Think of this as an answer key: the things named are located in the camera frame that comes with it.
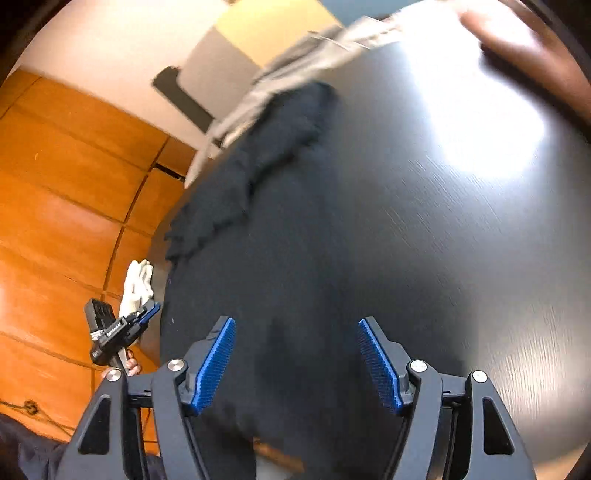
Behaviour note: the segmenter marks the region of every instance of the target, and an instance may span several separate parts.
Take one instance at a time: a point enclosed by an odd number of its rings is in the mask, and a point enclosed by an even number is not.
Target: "white wall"
[[[182,66],[227,8],[223,0],[72,0],[19,63],[200,148],[203,133],[151,81],[165,67]]]

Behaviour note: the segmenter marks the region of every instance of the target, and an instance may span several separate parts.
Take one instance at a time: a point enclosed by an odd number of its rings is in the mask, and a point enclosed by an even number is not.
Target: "dark fabric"
[[[355,343],[323,146],[333,98],[318,83],[278,95],[175,218],[161,356],[234,317],[236,347],[205,418],[302,458],[312,478],[361,480],[383,470],[398,420]]]
[[[53,480],[67,443],[42,437],[0,413],[0,479]],[[151,480],[165,480],[160,457],[147,455]]]
[[[239,140],[232,158],[212,173],[171,223],[166,258],[196,252],[217,230],[240,220],[257,184],[272,168],[293,160],[314,144],[328,123],[332,88],[311,83],[277,95],[258,122]]]

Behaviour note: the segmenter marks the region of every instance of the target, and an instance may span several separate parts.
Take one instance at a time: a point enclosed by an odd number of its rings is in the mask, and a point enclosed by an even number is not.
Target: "blue gripper pad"
[[[398,375],[365,319],[357,326],[357,343],[382,404],[393,413],[403,407]]]
[[[191,405],[197,414],[211,405],[217,386],[230,360],[236,339],[236,322],[229,318],[211,347],[196,377]]]

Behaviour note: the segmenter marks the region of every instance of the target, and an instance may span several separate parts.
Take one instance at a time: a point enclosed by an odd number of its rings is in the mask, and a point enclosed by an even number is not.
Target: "metal screw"
[[[107,380],[109,382],[117,382],[121,378],[121,370],[113,369],[107,373]]]
[[[486,380],[488,380],[486,373],[484,373],[482,370],[474,370],[472,372],[472,378],[478,383],[484,383]]]
[[[410,368],[412,368],[417,373],[421,373],[427,369],[427,364],[422,360],[413,360],[410,362]]]
[[[168,362],[168,369],[172,370],[173,372],[178,372],[179,370],[182,370],[183,367],[184,362],[180,358],[175,358],[174,360]]]

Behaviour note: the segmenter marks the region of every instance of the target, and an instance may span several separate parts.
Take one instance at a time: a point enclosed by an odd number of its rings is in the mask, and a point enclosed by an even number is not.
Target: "black device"
[[[94,318],[109,318],[104,305],[92,304]],[[156,305],[108,326],[101,336],[106,340],[97,344],[102,347],[92,350],[97,358],[105,361],[111,348],[122,345],[110,339],[129,341]],[[211,404],[235,335],[235,321],[220,317],[206,339],[156,373],[126,377],[118,369],[109,372],[86,408],[56,479],[148,480],[140,409],[153,408],[167,480],[209,480],[187,418]],[[484,372],[457,377],[411,360],[373,317],[359,322],[358,341],[384,407],[404,419],[384,480],[426,479],[442,407],[454,410],[444,480],[535,480],[517,429]]]
[[[207,338],[153,374],[110,371],[82,415],[56,480],[148,480],[141,408],[154,409],[167,480],[209,480],[187,417],[212,402],[235,334],[235,321],[220,317]]]
[[[84,307],[86,321],[93,338],[90,359],[95,365],[110,365],[125,371],[125,350],[148,328],[150,319],[160,310],[160,304],[148,300],[137,312],[115,318],[113,308],[104,301],[90,299]]]
[[[441,408],[453,409],[443,480],[535,480],[517,428],[484,372],[457,377],[411,360],[373,317],[359,322],[358,343],[382,404],[404,419],[384,480],[426,479]]]

